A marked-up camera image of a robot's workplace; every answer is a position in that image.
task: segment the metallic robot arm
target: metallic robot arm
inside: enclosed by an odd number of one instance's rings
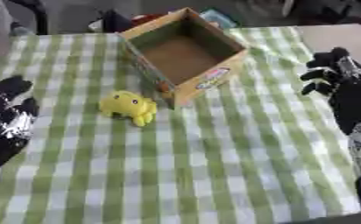
[[[28,91],[32,83],[21,76],[0,81],[0,167],[17,155],[31,138],[39,106],[35,99],[25,99],[20,105],[12,102]]]
[[[355,163],[357,181],[355,187],[361,205],[361,65],[343,48],[332,52],[317,53],[308,62],[308,73],[303,81],[314,81],[302,90],[304,95],[315,90],[326,95],[336,122],[349,137],[349,150]]]

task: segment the printed label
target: printed label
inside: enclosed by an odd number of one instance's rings
[[[205,75],[202,81],[195,87],[196,89],[212,88],[220,80],[220,77],[228,73],[230,69],[228,67],[221,67],[213,70],[211,73]]]

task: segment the chair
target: chair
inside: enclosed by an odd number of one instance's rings
[[[32,11],[36,19],[36,34],[48,34],[48,16],[46,8],[40,0],[9,0],[12,3],[19,4]]]

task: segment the floor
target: floor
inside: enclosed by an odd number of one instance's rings
[[[281,18],[267,16],[266,13],[252,4],[254,1],[279,1],[279,0],[42,0],[46,5],[49,15],[49,29],[51,34],[55,33],[77,33],[86,32],[87,25],[100,16],[100,11],[116,9],[127,18],[146,13],[162,13],[174,11],[182,7],[191,7],[196,11],[208,8],[217,8],[221,12],[230,15],[242,26],[268,26],[268,25],[297,25],[296,18]],[[31,12],[15,5],[7,3],[11,15],[21,24],[34,27],[34,18]],[[361,7],[357,7],[352,15],[361,15]],[[361,215],[356,214],[336,219],[313,220],[302,222],[302,224],[338,224],[359,223]]]

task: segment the table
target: table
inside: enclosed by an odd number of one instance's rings
[[[181,112],[160,109],[146,129],[93,113],[114,85],[140,88],[135,76],[124,78],[131,69],[114,63],[115,51],[107,51],[115,39],[18,41],[3,74],[37,79],[42,113],[26,154],[0,176],[0,221],[93,223],[123,216],[127,223],[269,223],[358,212],[345,137],[321,98],[294,92],[310,57],[296,30],[232,34],[241,42],[248,37],[244,43],[256,56],[245,62],[250,76]],[[15,63],[22,51],[23,62]],[[98,75],[115,71],[115,79]]]

